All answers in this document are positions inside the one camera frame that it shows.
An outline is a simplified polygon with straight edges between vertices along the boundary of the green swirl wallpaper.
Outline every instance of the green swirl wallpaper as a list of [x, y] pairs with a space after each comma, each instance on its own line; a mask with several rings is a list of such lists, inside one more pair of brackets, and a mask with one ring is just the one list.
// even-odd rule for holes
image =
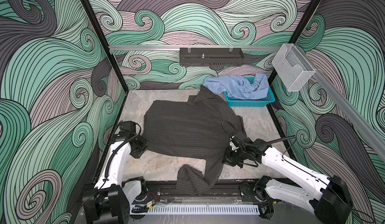
[[[385, 139], [385, 0], [321, 0], [302, 33], [301, 46], [318, 69]], [[311, 78], [287, 92], [279, 77], [272, 104], [298, 161], [348, 184], [354, 206], [382, 224], [385, 164]], [[348, 223], [373, 219], [351, 214]]]
[[[110, 45], [287, 43], [311, 0], [90, 0]], [[115, 51], [129, 89], [199, 88], [206, 77], [270, 75], [276, 53], [246, 52], [242, 67], [181, 67], [179, 53]]]
[[80, 0], [0, 0], [1, 223], [68, 223], [125, 93]]

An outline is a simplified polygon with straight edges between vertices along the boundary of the black frame post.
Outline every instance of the black frame post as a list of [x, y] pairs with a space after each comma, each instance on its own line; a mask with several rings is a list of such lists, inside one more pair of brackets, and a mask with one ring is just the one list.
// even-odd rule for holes
[[[306, 28], [306, 25], [311, 20], [315, 11], [317, 10], [317, 7], [320, 4], [320, 2], [321, 2], [321, 0], [311, 0], [310, 1], [309, 6], [307, 7], [307, 9], [305, 11], [305, 14], [302, 16], [298, 26], [294, 30], [293, 35], [291, 36], [291, 38], [289, 40], [289, 44], [295, 44], [298, 41], [302, 32]], [[277, 71], [275, 71], [275, 69], [273, 69], [273, 72], [270, 74], [269, 80], [268, 80], [270, 86], [272, 85], [276, 76], [277, 76]]]
[[128, 93], [129, 90], [128, 90], [127, 84], [126, 84], [126, 82], [125, 82], [125, 80], [123, 78], [122, 73], [119, 70], [119, 65], [116, 62], [115, 57], [110, 52], [110, 49], [108, 47], [107, 39], [105, 38], [105, 36], [103, 34], [102, 28], [99, 25], [99, 22], [98, 22], [98, 20], [96, 18], [94, 10], [92, 9], [91, 3], [89, 2], [89, 0], [80, 0], [80, 2], [82, 3], [83, 8], [85, 10], [85, 13], [87, 14], [87, 16], [88, 16], [92, 26], [94, 27], [94, 30], [96, 32], [96, 36], [98, 37], [100, 43], [102, 44], [104, 52], [106, 53], [107, 58], [110, 61], [111, 65], [112, 65], [112, 68], [115, 71], [115, 74], [118, 77], [118, 80], [119, 80], [119, 82], [122, 85], [122, 88], [123, 88], [124, 92]]

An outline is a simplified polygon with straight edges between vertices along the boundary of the light blue cloth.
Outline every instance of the light blue cloth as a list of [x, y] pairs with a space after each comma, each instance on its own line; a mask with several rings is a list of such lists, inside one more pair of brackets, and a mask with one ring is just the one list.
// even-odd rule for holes
[[241, 100], [259, 100], [265, 98], [269, 91], [267, 76], [261, 73], [255, 75], [252, 84], [243, 76], [223, 75], [206, 78], [203, 86], [215, 94], [227, 91], [228, 97]]

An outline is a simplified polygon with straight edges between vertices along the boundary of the cable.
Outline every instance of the cable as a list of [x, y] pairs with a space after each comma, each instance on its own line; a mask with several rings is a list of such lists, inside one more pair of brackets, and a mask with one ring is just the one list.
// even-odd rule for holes
[[[320, 182], [324, 183], [326, 186], [328, 186], [328, 184], [326, 184], [326, 183], [325, 183], [323, 180], [321, 180], [320, 178], [318, 178], [318, 180], [319, 180]], [[366, 220], [362, 219], [361, 217], [359, 217], [359, 215], [356, 213], [356, 215], [358, 216], [358, 218], [359, 218], [361, 221], [366, 222], [366, 223], [375, 223], [375, 219], [374, 219], [373, 217], [369, 216], [368, 214], [366, 214], [366, 213], [363, 212], [363, 211], [359, 211], [359, 210], [357, 210], [357, 209], [354, 209], [354, 207], [350, 208], [350, 207], [348, 206], [348, 204], [347, 204], [346, 202], [344, 202], [344, 201], [342, 200], [342, 198], [341, 198], [341, 197], [340, 197], [340, 196], [339, 196], [339, 195], [338, 195], [332, 188], [330, 188], [330, 190], [333, 191], [334, 194], [336, 195], [336, 197], [338, 197], [338, 198], [341, 200], [341, 202], [344, 203], [345, 206], [347, 206], [351, 211], [361, 212], [362, 214], [364, 214], [364, 215], [370, 217], [370, 218], [373, 220], [373, 221], [371, 221], [371, 222], [366, 221]]]
[[254, 188], [249, 184], [249, 183], [246, 183], [246, 182], [244, 182], [244, 183], [242, 183], [242, 185], [246, 185], [246, 186], [248, 186], [249, 188], [250, 188], [250, 190], [251, 190], [251, 192], [253, 193], [253, 195], [257, 195], [256, 193], [255, 193], [255, 191], [254, 191]]
[[155, 197], [155, 202], [158, 200], [158, 198], [156, 197], [156, 195], [154, 193], [148, 193], [148, 194], [152, 194]]
[[240, 162], [240, 164], [242, 164], [242, 165], [249, 165], [249, 166], [252, 166], [252, 167], [258, 167], [258, 165], [253, 165], [253, 164], [248, 164], [248, 163], [241, 163]]
[[366, 214], [365, 212], [359, 211], [359, 210], [355, 209], [354, 207], [350, 208], [350, 207], [348, 206], [348, 204], [345, 203], [345, 202], [342, 200], [342, 198], [339, 197], [339, 195], [338, 195], [332, 188], [330, 188], [330, 190], [332, 190], [332, 191], [334, 192], [334, 194], [341, 200], [341, 202], [343, 202], [343, 203], [345, 204], [345, 206], [347, 206], [351, 211], [360, 212], [360, 213], [362, 213], [362, 214], [364, 214], [364, 215], [370, 217], [370, 218], [372, 219], [372, 221], [371, 221], [371, 222], [366, 221], [366, 220], [362, 219], [361, 217], [359, 217], [359, 215], [356, 213], [358, 219], [360, 219], [361, 221], [366, 222], [366, 223], [375, 223], [375, 222], [376, 222], [375, 219], [374, 219], [373, 217], [369, 216], [369, 215]]
[[122, 123], [123, 121], [119, 121], [119, 123], [115, 126], [115, 128], [113, 129], [113, 131], [112, 131], [112, 134], [115, 134], [115, 131], [118, 129], [118, 127], [119, 127], [119, 129], [120, 129], [120, 124]]
[[272, 213], [272, 205], [269, 205], [269, 213]]
[[280, 142], [280, 141], [292, 139], [292, 138], [295, 138], [295, 137], [296, 137], [295, 135], [287, 136], [287, 137], [279, 138], [279, 139], [276, 139], [276, 140], [271, 140], [271, 141], [267, 142], [266, 144], [270, 145], [270, 144], [273, 144], [273, 143], [277, 143], [277, 142]]
[[226, 129], [224, 128], [223, 123], [228, 123], [229, 125], [231, 125], [231, 127], [232, 127], [234, 130], [237, 130], [237, 128], [235, 128], [234, 125], [233, 125], [232, 123], [230, 123], [230, 122], [228, 122], [228, 121], [222, 121], [222, 124], [221, 124], [221, 125], [222, 125], [222, 128], [223, 128], [223, 130], [224, 130], [228, 135], [231, 136], [231, 134], [230, 134], [229, 132], [227, 132]]
[[141, 132], [142, 132], [142, 127], [138, 124], [138, 123], [135, 123], [137, 126], [139, 126], [139, 133], [138, 133], [138, 135], [140, 135], [141, 134]]
[[128, 142], [130, 142], [130, 141], [132, 141], [133, 139], [135, 139], [135, 137], [137, 137], [137, 135], [138, 135], [138, 134], [134, 133], [134, 135], [133, 135], [131, 138], [129, 138], [128, 140], [123, 141], [122, 144], [120, 144], [115, 150], [112, 151], [112, 154], [111, 154], [110, 158], [108, 159], [107, 164], [106, 164], [106, 166], [105, 166], [105, 172], [104, 172], [104, 178], [105, 178], [105, 179], [107, 179], [107, 177], [108, 177], [108, 175], [109, 175], [108, 172], [109, 172], [109, 170], [110, 170], [111, 162], [112, 162], [114, 156], [117, 154], [118, 150], [119, 150], [120, 148], [122, 148], [125, 144], [127, 144]]
[[261, 206], [261, 207], [258, 207], [258, 208], [263, 208], [263, 207], [267, 207], [267, 206], [271, 206], [271, 205], [274, 205], [274, 203], [276, 203], [276, 202], [270, 202], [269, 204], [266, 204], [266, 205], [264, 205], [264, 206]]
[[104, 182], [103, 182], [103, 185], [99, 188], [99, 189], [97, 189], [96, 190], [96, 192], [95, 193], [93, 193], [89, 198], [87, 198], [87, 200], [85, 200], [83, 203], [82, 203], [82, 205], [81, 206], [83, 206], [84, 205], [84, 203], [86, 202], [86, 201], [88, 201], [91, 197], [93, 197], [96, 193], [98, 193], [99, 192], [99, 190], [104, 186], [104, 184], [107, 182], [107, 178], [104, 180]]
[[135, 205], [135, 207], [137, 207], [137, 208], [131, 210], [131, 212], [135, 213], [135, 214], [145, 213], [145, 212], [148, 212], [148, 210], [149, 210], [149, 208], [147, 206]]
[[286, 151], [288, 151], [292, 145], [294, 145], [295, 142], [291, 143], [291, 145], [289, 146], [289, 148], [287, 148], [283, 153], [282, 153], [282, 160], [283, 160], [283, 155], [286, 153]]

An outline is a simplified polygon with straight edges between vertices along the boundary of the plastic basket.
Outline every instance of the plastic basket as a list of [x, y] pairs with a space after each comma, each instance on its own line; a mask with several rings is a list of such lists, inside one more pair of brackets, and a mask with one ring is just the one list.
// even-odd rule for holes
[[[246, 77], [246, 79], [250, 82], [254, 82], [253, 77]], [[234, 97], [227, 97], [227, 92], [224, 92], [224, 96], [227, 100], [228, 106], [237, 106], [237, 107], [264, 107], [268, 103], [272, 103], [275, 101], [275, 97], [273, 95], [272, 89], [269, 87], [269, 91], [267, 92], [267, 96], [265, 98], [259, 100], [240, 100]]]

